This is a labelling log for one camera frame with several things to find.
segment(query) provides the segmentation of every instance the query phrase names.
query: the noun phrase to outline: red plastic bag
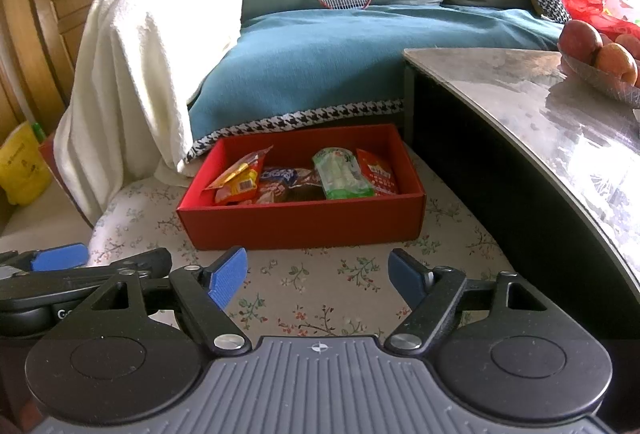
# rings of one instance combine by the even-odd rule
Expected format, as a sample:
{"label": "red plastic bag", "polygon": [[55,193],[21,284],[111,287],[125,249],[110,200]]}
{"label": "red plastic bag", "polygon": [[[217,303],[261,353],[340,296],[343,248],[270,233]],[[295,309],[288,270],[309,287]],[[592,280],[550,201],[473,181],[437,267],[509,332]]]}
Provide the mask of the red plastic bag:
{"label": "red plastic bag", "polygon": [[562,0],[572,19],[582,20],[615,41],[629,33],[640,38],[640,11],[623,0]]}

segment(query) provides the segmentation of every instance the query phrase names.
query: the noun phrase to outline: glossy table surface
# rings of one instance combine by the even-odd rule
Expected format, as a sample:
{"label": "glossy table surface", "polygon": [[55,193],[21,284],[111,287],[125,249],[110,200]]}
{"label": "glossy table surface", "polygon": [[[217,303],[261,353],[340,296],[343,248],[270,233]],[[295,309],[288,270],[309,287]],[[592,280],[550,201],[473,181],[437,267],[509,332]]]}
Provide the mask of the glossy table surface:
{"label": "glossy table surface", "polygon": [[558,52],[407,49],[404,57],[555,184],[640,297],[640,124],[633,111],[563,74]]}

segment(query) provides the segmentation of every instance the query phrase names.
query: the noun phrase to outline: white towel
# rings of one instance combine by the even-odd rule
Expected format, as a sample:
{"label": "white towel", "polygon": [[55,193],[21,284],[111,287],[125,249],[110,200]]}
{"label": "white towel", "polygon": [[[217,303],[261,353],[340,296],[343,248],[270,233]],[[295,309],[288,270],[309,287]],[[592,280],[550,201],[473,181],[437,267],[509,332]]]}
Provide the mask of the white towel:
{"label": "white towel", "polygon": [[236,45],[241,7],[242,0],[94,0],[54,140],[56,165],[89,221],[131,181],[193,175],[183,160],[193,146],[187,104]]}

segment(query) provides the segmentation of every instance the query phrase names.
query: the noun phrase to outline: green snack package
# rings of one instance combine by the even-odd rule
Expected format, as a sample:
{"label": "green snack package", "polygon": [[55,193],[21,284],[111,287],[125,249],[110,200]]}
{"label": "green snack package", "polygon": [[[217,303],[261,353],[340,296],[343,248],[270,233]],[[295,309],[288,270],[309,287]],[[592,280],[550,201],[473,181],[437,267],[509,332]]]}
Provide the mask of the green snack package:
{"label": "green snack package", "polygon": [[356,157],[347,149],[329,147],[313,157],[327,199],[373,197],[376,192],[362,175]]}

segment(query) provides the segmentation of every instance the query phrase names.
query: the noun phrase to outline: metal screw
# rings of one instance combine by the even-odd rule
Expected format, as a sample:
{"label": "metal screw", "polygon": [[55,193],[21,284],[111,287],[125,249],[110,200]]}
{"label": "metal screw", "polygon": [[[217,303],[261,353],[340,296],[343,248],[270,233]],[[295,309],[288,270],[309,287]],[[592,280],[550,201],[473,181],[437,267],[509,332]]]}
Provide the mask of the metal screw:
{"label": "metal screw", "polygon": [[422,345],[422,340],[420,340],[420,337],[417,337],[415,335],[402,333],[399,335],[393,335],[391,338],[389,338],[389,343],[391,343],[391,345],[396,349],[403,351],[413,351],[414,349],[418,349]]}
{"label": "metal screw", "polygon": [[213,341],[213,345],[225,351],[235,351],[244,346],[244,338],[240,335],[220,335]]}

